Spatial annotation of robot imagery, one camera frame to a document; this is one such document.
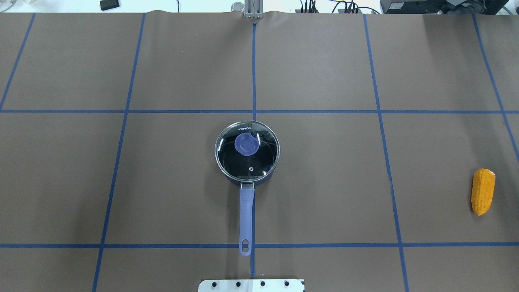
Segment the glass lid blue knob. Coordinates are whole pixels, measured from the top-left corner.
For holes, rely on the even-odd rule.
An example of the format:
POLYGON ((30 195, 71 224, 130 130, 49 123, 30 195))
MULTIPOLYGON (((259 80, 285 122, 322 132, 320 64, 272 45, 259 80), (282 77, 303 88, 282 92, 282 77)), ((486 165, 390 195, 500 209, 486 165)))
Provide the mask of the glass lid blue knob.
POLYGON ((222 130, 214 146, 216 163, 228 179, 260 183, 279 163, 280 142, 274 131, 255 120, 235 122, 222 130))

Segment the blue saucepan with handle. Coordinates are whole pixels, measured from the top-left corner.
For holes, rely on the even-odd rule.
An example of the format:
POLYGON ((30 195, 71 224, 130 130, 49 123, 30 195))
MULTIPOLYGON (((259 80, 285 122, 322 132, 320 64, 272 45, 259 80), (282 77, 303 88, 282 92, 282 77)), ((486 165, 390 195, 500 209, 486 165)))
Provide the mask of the blue saucepan with handle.
POLYGON ((239 253, 248 257, 252 253, 252 237, 253 237, 253 204, 255 200, 255 186, 263 183, 237 183, 239 185, 239 253))

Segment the yellow toy corn cob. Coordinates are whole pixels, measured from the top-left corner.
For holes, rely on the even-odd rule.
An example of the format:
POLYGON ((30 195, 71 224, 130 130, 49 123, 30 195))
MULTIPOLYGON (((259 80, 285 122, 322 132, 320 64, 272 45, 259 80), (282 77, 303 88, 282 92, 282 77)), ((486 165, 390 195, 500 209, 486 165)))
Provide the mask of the yellow toy corn cob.
POLYGON ((495 173, 489 169, 477 170, 472 179, 471 207, 472 211, 482 216, 489 211, 495 190, 495 173))

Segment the brown table mat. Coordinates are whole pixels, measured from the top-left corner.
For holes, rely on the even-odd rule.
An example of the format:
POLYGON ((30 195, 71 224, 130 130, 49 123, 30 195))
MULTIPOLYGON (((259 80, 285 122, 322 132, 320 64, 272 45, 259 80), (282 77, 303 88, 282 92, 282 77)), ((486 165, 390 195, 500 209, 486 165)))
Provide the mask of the brown table mat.
POLYGON ((517 292, 518 17, 2 13, 2 292, 517 292))

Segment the small black box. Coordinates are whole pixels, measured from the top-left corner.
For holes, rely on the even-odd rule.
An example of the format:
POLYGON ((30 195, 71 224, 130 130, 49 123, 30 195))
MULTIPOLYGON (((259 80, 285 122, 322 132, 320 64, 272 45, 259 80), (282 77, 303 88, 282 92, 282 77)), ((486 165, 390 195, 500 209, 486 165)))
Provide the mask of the small black box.
POLYGON ((99 5, 101 11, 108 11, 120 7, 119 0, 100 0, 99 5))

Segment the black monitor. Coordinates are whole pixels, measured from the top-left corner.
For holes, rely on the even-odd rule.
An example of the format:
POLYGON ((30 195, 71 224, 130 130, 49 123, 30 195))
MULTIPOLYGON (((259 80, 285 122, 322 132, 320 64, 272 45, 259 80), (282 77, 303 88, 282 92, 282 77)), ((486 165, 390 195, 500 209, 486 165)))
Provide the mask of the black monitor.
POLYGON ((508 0, 381 0, 384 14, 496 15, 508 0))

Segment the aluminium frame post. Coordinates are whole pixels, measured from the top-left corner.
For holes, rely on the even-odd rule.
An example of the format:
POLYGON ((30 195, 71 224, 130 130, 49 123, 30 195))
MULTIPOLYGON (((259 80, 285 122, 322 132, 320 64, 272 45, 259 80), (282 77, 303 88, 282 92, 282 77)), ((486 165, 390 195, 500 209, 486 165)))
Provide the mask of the aluminium frame post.
POLYGON ((261 19, 264 17, 263 0, 244 0, 245 18, 261 19))

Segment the white pedestal base plate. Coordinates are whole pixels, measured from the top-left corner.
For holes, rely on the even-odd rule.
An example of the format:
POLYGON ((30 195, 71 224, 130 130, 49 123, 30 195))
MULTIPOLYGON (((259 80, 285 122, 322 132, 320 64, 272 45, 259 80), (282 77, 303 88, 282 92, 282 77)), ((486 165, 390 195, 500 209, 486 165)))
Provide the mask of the white pedestal base plate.
POLYGON ((207 279, 199 292, 304 292, 303 279, 207 279))

